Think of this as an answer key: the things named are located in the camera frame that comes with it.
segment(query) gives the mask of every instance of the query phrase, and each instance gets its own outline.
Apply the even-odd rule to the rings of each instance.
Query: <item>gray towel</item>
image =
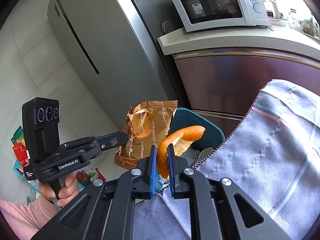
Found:
[[[231,137],[197,170],[231,178],[293,239],[320,213],[320,98],[284,80],[263,88]],[[190,239],[188,200],[170,189],[135,208],[133,239]]]

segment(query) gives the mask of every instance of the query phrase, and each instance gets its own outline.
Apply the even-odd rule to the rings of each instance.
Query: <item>finger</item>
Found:
[[[59,191],[59,198],[68,198],[70,197],[75,191],[78,191],[78,182],[75,180],[73,184],[69,187],[63,187]]]
[[[73,185],[73,183],[77,181],[76,176],[72,173],[69,173],[65,178],[64,178],[64,184],[67,187],[70,187],[71,185]]]
[[[56,197],[53,189],[48,184],[39,183],[39,190],[41,191],[41,194],[46,199],[52,199],[52,198]]]
[[[72,194],[70,197],[59,199],[59,200],[57,201],[57,205],[58,205],[59,207],[64,207],[64,206],[66,206],[66,205],[67,205],[72,199],[74,199],[74,198],[76,197],[76,195],[78,195],[78,194],[79,194],[79,191],[77,190],[77,191],[73,192],[73,194]]]

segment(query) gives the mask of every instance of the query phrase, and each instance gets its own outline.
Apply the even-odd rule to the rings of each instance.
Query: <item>white microwave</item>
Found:
[[[172,0],[187,32],[225,26],[269,26],[263,0]]]

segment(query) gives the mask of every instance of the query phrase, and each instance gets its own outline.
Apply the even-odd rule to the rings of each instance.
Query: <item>microwave door window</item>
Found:
[[[180,0],[191,24],[242,18],[238,0]]]

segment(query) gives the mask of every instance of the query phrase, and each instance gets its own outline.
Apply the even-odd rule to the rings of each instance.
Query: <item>microwave control knob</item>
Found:
[[[255,3],[254,5],[253,5],[253,9],[256,11],[256,12],[263,12],[263,7],[262,7],[262,5],[261,4],[258,4],[258,3]]]

